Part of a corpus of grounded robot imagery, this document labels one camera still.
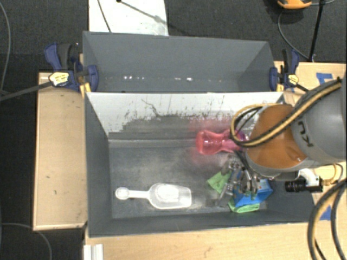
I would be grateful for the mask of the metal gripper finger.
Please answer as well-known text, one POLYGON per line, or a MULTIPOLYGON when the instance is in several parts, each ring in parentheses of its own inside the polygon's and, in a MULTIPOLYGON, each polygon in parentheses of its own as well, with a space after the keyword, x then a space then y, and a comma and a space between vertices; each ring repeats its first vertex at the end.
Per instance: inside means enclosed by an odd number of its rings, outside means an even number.
POLYGON ((229 174, 229 182, 236 182, 239 179, 240 172, 242 171, 242 164, 236 160, 226 161, 221 169, 223 176, 229 174))
POLYGON ((222 187, 221 193, 218 196, 216 205, 222 206, 229 203, 229 201, 234 197, 235 185, 232 183, 225 183, 222 187))

